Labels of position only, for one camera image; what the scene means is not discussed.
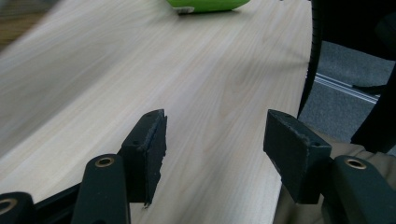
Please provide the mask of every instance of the khaki fabric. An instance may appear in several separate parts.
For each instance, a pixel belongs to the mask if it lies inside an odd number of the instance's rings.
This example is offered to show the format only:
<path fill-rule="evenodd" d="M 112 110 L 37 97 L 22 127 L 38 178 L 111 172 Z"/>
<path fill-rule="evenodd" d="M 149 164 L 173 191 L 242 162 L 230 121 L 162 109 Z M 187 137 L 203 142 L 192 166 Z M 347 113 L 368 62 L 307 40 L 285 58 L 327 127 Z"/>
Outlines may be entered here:
<path fill-rule="evenodd" d="M 325 134 L 317 134 L 332 146 L 332 158 L 340 155 L 348 155 L 366 160 L 370 162 L 382 176 L 384 176 L 393 189 L 396 189 L 396 157 L 380 152 L 373 154 L 365 151 L 362 146 L 342 143 Z M 322 203 L 323 197 L 320 196 L 318 204 L 296 204 L 290 197 L 288 191 L 282 186 L 274 223 L 324 224 L 320 210 Z"/>

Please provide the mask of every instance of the chair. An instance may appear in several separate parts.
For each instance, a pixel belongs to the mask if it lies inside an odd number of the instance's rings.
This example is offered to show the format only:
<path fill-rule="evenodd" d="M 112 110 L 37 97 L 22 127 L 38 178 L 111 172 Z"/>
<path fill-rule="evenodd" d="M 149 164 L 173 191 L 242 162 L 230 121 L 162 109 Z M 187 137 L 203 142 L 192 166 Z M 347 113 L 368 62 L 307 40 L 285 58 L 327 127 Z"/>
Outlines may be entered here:
<path fill-rule="evenodd" d="M 322 41 L 332 42 L 386 60 L 396 60 L 396 1 L 311 0 L 313 35 L 299 115 L 318 70 Z M 351 138 L 371 152 L 396 145 L 396 65 L 378 102 Z"/>

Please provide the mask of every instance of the wooden table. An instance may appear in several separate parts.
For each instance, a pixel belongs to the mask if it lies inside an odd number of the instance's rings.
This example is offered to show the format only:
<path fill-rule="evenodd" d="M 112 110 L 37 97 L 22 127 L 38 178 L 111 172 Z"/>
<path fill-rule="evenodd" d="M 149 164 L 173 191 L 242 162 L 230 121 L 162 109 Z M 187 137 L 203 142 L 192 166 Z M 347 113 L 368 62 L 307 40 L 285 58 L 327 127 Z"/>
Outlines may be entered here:
<path fill-rule="evenodd" d="M 0 193 L 39 202 L 76 184 L 164 108 L 163 176 L 133 223 L 271 223 L 266 113 L 297 114 L 310 40 L 303 0 L 188 16 L 165 0 L 64 0 L 0 55 Z"/>

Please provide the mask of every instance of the gray carpet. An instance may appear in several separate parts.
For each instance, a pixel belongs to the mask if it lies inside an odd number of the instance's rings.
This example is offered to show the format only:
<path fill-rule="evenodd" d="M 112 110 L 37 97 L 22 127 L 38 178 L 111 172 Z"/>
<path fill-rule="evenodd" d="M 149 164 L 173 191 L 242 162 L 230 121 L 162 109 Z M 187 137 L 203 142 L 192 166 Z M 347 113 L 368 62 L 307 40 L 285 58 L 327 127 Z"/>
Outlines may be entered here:
<path fill-rule="evenodd" d="M 350 85 L 387 83 L 394 62 L 324 42 L 318 73 Z M 314 83 L 299 120 L 336 139 L 349 142 L 374 104 Z M 389 153 L 396 155 L 396 148 Z"/>

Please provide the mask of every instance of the green container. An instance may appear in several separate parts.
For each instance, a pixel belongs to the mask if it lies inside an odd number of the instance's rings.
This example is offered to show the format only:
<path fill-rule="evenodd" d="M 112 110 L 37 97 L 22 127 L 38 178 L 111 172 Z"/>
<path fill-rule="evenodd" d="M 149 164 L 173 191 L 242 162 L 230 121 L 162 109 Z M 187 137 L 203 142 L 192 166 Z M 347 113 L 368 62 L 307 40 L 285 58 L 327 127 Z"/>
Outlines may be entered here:
<path fill-rule="evenodd" d="M 241 7 L 249 0 L 167 0 L 179 14 L 228 11 Z"/>

